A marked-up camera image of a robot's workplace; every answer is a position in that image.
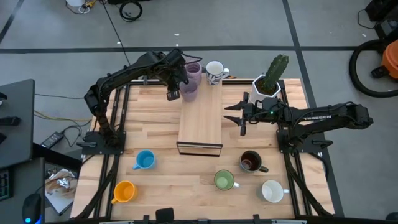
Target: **yellow cable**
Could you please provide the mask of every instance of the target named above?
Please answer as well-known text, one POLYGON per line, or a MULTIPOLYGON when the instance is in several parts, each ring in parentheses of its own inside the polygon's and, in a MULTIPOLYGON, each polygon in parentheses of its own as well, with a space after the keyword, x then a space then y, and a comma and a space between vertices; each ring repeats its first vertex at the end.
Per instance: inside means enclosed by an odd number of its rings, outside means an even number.
POLYGON ((52 119, 52 120, 58 120, 58 121, 77 121, 77 122, 86 122, 86 121, 91 121, 91 119, 69 119, 69 118, 58 118, 58 117, 53 117, 49 116, 46 114, 43 114, 41 112, 38 112, 35 110, 35 113, 39 114, 40 116, 47 118, 47 119, 52 119))

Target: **wooden tabletop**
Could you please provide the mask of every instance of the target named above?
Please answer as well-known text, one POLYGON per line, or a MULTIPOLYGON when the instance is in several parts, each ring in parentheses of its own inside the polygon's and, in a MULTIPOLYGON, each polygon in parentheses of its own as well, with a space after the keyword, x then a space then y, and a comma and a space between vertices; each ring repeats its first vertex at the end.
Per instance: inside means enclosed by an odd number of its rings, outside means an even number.
MULTIPOLYGON (((300 80, 285 79, 285 85, 289 105, 306 108, 300 80)), ((238 103, 243 92, 250 92, 250 89, 250 85, 223 85, 223 108, 238 103)), ((150 215, 153 220, 157 209, 167 207, 174 208, 177 220, 249 219, 253 214, 259 214, 260 218, 294 217, 290 194, 285 194, 279 203, 266 202, 256 196, 256 190, 267 180, 276 180, 284 189, 289 188, 283 155, 278 150, 276 124, 248 124, 246 136, 240 136, 239 127, 223 118, 224 147, 220 157, 181 156, 176 141, 182 101, 167 101, 166 91, 164 86, 153 85, 132 86, 130 89, 124 126, 126 149, 120 159, 116 183, 131 181, 137 185, 138 196, 132 202, 114 205, 112 220, 142 220, 143 215, 150 215), (143 149, 154 151, 157 159, 154 170, 132 170, 137 153, 143 149), (258 152, 269 172, 244 173, 239 168, 238 159, 246 150, 258 152), (213 179, 221 169, 231 171, 241 187, 218 190, 213 179)), ((241 112, 223 110, 223 115, 241 116, 241 112)), ((322 163, 308 154, 301 154, 301 159, 307 187, 323 207, 333 213, 322 163)), ((71 217, 78 215, 96 192, 102 161, 103 156, 95 156, 81 169, 71 217)), ((297 192, 300 212, 304 214, 301 193, 297 192)), ((101 215, 104 215, 107 199, 108 193, 105 192, 101 215)))

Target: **blue mug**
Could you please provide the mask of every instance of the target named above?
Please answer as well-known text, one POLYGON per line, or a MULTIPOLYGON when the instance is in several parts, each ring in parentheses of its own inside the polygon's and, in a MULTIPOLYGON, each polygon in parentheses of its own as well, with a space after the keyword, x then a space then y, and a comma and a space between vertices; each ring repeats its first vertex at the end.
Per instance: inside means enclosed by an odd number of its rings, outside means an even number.
POLYGON ((138 153, 136 157, 136 165, 132 167, 133 170, 138 169, 153 169, 155 166, 155 154, 151 150, 143 150, 138 153))

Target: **white plant pot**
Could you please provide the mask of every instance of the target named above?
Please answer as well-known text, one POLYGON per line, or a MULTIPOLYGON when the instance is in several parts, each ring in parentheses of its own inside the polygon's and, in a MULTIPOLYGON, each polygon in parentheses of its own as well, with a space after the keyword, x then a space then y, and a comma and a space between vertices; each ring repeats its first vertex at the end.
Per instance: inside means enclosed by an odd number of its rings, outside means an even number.
MULTIPOLYGON (((260 93, 260 92, 257 90, 256 82, 257 82, 258 80, 264 78, 265 76, 266 76, 266 75, 260 75, 259 77, 257 77, 257 78, 251 83, 251 94, 250 94, 250 97, 249 97, 249 101, 250 101, 251 103, 253 103, 253 104, 256 102, 256 100, 262 101, 262 100, 263 100, 264 98, 266 98, 266 97, 275 98, 275 97, 278 95, 278 93, 280 92, 280 85, 279 85, 279 83, 276 83, 277 89, 276 89, 276 91, 275 91, 275 93, 274 93, 273 95, 262 94, 262 93, 260 93)), ((257 104, 257 107, 258 107, 258 108, 262 108, 262 104, 258 103, 258 104, 257 104)))

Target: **purple cup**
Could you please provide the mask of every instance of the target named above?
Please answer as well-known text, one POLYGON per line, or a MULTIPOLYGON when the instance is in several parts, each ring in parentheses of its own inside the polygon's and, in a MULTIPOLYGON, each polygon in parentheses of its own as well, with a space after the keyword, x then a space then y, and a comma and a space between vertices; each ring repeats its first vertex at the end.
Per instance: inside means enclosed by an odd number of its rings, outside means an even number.
POLYGON ((182 98, 186 102, 192 102, 197 97, 198 85, 196 82, 193 82, 191 80, 189 81, 188 84, 181 82, 180 83, 180 91, 181 91, 182 98))
POLYGON ((199 86, 201 82, 201 65, 198 62, 190 63, 185 65, 185 69, 188 79, 195 81, 199 86))

